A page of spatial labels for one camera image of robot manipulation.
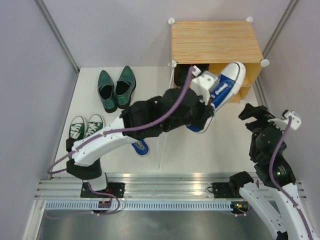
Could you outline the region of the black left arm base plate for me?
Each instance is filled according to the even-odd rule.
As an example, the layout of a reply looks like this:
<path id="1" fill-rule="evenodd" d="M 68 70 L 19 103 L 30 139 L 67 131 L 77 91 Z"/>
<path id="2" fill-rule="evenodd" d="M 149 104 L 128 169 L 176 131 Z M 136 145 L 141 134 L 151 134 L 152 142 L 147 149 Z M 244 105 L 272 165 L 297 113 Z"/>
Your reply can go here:
<path id="1" fill-rule="evenodd" d="M 107 184 L 107 188 L 97 191 L 95 190 L 97 193 L 94 193 L 89 189 L 88 183 L 83 182 L 80 192 L 80 198 L 108 198 L 107 195 L 103 195 L 102 193 L 114 195 L 118 199 L 123 198 L 125 193 L 125 186 L 126 184 L 124 182 L 109 182 Z"/>

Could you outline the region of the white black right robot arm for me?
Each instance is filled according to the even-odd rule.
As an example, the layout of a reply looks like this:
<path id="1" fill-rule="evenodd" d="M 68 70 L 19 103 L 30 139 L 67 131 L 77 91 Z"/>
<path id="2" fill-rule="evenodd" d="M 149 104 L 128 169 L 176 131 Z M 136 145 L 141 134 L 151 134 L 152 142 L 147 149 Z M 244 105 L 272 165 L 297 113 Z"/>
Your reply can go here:
<path id="1" fill-rule="evenodd" d="M 245 125 L 252 133 L 249 157 L 276 207 L 260 192 L 246 171 L 230 176 L 229 194 L 248 202 L 274 240 L 318 240 L 301 202 L 294 172 L 283 156 L 287 148 L 285 137 L 290 130 L 296 131 L 301 126 L 300 116 L 287 109 L 277 118 L 265 106 L 247 103 L 238 117 L 243 121 L 255 119 Z"/>

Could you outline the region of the black leather shoe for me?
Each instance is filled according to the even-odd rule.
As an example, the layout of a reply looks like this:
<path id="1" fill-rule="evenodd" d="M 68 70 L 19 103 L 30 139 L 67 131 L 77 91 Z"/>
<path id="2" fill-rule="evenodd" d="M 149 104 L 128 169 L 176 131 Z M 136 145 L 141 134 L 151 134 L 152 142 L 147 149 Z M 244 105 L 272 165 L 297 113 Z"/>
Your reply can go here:
<path id="1" fill-rule="evenodd" d="M 185 84 L 190 64 L 178 64 L 174 69 L 174 85 L 182 87 Z"/>
<path id="2" fill-rule="evenodd" d="M 210 64 L 209 63 L 201 63 L 201 64 L 195 64 L 194 66 L 197 67 L 201 72 L 204 72 L 204 71 L 209 70 Z"/>

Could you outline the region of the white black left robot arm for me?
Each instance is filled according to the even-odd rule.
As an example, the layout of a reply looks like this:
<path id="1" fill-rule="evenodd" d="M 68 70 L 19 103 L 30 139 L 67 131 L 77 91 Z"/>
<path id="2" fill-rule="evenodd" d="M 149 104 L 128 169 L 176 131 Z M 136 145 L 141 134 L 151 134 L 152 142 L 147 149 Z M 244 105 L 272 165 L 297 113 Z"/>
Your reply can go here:
<path id="1" fill-rule="evenodd" d="M 111 124 L 83 140 L 67 140 L 71 159 L 66 163 L 68 174 L 88 181 L 99 198 L 109 193 L 101 157 L 124 146 L 147 138 L 156 138 L 182 126 L 202 131 L 213 118 L 216 108 L 193 90 L 182 92 L 171 88 L 162 96 L 137 101 L 123 110 Z"/>

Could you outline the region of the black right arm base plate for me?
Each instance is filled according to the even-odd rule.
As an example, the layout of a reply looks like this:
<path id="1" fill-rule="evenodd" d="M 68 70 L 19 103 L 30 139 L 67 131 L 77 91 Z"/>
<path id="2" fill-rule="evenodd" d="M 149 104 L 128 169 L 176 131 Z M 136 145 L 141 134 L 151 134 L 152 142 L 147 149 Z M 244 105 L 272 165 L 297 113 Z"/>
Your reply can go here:
<path id="1" fill-rule="evenodd" d="M 215 199 L 232 199 L 234 194 L 228 182 L 213 182 L 212 192 Z"/>

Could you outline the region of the blue canvas sneaker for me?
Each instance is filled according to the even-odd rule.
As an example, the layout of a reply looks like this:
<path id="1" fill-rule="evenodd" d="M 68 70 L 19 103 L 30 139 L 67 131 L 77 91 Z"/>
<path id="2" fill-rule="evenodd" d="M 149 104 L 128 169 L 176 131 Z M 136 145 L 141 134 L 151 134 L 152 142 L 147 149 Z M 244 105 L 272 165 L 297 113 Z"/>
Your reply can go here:
<path id="1" fill-rule="evenodd" d="M 147 156 L 150 151 L 149 146 L 144 139 L 138 140 L 132 143 L 131 145 L 134 148 L 134 151 L 136 152 L 136 154 L 140 157 Z"/>
<path id="2" fill-rule="evenodd" d="M 246 77 L 246 67 L 243 63 L 234 61 L 227 64 L 217 76 L 219 84 L 210 92 L 211 106 L 214 107 L 213 119 L 217 117 L 218 111 L 240 91 Z"/>

